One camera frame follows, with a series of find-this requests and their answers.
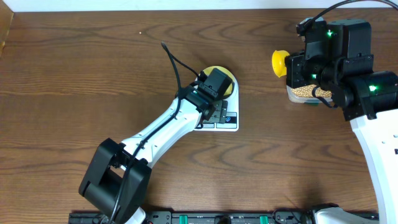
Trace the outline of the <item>yellow plastic scoop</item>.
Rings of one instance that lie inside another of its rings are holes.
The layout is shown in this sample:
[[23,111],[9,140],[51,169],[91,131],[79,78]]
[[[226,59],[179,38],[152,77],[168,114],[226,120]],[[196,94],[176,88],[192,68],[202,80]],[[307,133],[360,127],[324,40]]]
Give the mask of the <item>yellow plastic scoop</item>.
[[286,50],[275,50],[272,54],[272,68],[277,77],[283,77],[287,74],[285,59],[290,54]]

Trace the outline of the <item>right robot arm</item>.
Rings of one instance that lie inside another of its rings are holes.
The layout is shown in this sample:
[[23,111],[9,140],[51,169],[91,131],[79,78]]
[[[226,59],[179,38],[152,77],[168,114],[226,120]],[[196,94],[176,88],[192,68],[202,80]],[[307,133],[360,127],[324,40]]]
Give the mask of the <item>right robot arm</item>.
[[330,108],[341,108],[361,148],[376,193],[380,223],[397,223],[397,75],[375,72],[372,29],[362,19],[297,24],[301,52],[279,65],[287,86],[315,85],[331,92]]

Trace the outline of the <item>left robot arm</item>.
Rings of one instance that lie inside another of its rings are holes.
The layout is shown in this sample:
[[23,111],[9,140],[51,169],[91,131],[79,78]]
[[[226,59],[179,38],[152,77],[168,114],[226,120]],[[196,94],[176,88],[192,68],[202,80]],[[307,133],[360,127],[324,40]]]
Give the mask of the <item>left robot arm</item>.
[[142,223],[141,208],[156,162],[192,131],[237,131],[239,86],[221,66],[208,67],[179,90],[155,121],[121,142],[110,138],[96,149],[79,194],[109,223]]

